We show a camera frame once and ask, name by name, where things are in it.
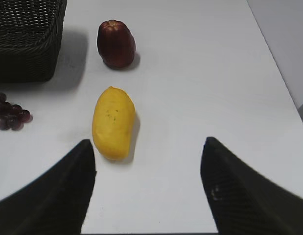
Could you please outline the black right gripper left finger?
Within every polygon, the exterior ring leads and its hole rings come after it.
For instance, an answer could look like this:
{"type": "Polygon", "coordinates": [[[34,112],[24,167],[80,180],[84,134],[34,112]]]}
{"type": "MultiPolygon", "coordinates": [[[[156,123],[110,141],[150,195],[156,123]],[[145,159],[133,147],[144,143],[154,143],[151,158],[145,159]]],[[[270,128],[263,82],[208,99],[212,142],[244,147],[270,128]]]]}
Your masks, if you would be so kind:
{"type": "Polygon", "coordinates": [[[36,180],[0,201],[0,235],[79,235],[96,177],[82,140],[36,180]]]}

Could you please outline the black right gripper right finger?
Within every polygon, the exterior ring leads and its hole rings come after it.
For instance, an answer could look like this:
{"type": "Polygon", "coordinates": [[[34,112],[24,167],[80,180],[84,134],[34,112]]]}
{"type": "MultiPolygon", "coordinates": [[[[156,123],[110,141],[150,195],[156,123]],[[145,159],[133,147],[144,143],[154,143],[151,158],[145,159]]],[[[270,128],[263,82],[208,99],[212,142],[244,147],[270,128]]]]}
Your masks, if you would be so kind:
{"type": "Polygon", "coordinates": [[[218,139],[205,141],[200,175],[221,235],[303,235],[303,199],[265,178],[218,139]]]}

